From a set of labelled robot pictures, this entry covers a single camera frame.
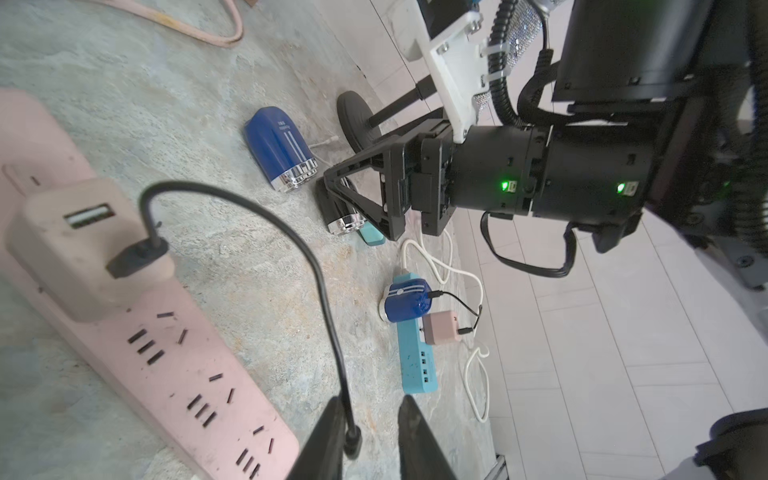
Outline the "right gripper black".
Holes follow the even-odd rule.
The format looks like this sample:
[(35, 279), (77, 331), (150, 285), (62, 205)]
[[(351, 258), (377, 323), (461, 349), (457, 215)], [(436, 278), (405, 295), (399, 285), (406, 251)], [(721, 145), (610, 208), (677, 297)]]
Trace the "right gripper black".
[(327, 169), (325, 186), (396, 241), (405, 232), (406, 180), (422, 232), (439, 236), (456, 209), (449, 192), (454, 150), (449, 121), (428, 119), (405, 138), (390, 137)]

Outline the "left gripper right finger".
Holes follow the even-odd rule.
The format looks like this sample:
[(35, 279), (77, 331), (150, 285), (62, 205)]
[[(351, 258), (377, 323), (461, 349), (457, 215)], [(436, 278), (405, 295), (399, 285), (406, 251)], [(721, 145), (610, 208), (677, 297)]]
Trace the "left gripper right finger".
[(402, 480), (457, 479), (411, 395), (399, 407), (398, 445)]

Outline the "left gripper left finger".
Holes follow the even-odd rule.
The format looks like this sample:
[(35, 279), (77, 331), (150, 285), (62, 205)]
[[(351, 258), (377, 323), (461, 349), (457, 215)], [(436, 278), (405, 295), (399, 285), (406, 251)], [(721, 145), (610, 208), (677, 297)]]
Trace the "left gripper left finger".
[(286, 479), (341, 479), (345, 427), (343, 404), (337, 396), (332, 397)]

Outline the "black electric shaver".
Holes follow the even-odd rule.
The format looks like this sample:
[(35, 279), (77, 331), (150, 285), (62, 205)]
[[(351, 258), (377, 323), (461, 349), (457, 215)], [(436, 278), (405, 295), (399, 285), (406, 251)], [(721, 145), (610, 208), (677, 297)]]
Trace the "black electric shaver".
[(365, 218), (354, 207), (332, 195), (323, 179), (314, 183), (314, 195), (323, 223), (332, 235), (349, 234), (364, 226)]

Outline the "teal power adapter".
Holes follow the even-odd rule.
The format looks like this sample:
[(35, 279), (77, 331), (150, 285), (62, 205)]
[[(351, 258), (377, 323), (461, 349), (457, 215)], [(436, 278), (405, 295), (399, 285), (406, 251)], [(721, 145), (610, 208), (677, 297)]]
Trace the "teal power adapter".
[(380, 246), (387, 242), (386, 237), (370, 222), (366, 222), (358, 230), (358, 233), (365, 244), (371, 247)]

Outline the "pink power strip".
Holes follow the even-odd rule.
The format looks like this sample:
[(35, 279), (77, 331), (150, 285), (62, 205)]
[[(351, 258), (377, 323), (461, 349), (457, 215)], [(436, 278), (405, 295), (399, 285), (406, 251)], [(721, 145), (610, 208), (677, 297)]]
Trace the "pink power strip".
[(23, 200), (98, 176), (43, 104), (1, 92), (1, 271), (67, 343), (204, 479), (283, 479), (299, 443), (175, 278), (100, 321), (70, 319), (9, 253)]

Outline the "beige power adapter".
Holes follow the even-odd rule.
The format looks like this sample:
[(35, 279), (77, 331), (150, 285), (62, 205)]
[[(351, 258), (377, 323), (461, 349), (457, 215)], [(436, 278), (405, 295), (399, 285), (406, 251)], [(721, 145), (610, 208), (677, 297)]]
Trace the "beige power adapter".
[(168, 249), (149, 252), (139, 214), (106, 178), (26, 197), (5, 245), (65, 314), (81, 323), (131, 307), (175, 274)]

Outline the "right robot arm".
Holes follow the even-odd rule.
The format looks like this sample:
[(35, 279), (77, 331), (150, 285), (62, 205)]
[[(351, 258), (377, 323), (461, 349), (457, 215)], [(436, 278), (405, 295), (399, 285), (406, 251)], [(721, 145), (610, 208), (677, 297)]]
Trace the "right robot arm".
[(517, 9), (501, 2), (476, 44), (476, 2), (400, 2), (400, 50), (429, 73), (379, 112), (338, 97), (354, 154), (325, 172), (328, 192), (393, 241), (411, 210), (433, 236), (458, 208), (562, 221), (561, 267), (517, 264), (545, 278), (570, 273), (578, 231), (605, 253), (650, 211), (764, 289), (766, 3), (577, 1), (562, 53), (543, 47), (512, 98)]

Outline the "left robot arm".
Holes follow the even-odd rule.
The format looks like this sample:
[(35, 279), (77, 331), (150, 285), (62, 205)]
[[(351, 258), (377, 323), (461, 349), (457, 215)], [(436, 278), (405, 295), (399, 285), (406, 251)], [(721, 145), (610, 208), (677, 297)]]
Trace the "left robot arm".
[[(290, 472), (289, 479), (341, 479), (343, 458), (359, 452), (362, 434), (347, 431), (347, 408), (332, 397)], [(767, 411), (740, 412), (713, 424), (711, 439), (693, 457), (666, 474), (668, 479), (765, 479)], [(402, 479), (454, 479), (415, 400), (407, 395), (398, 411), (398, 445)]]

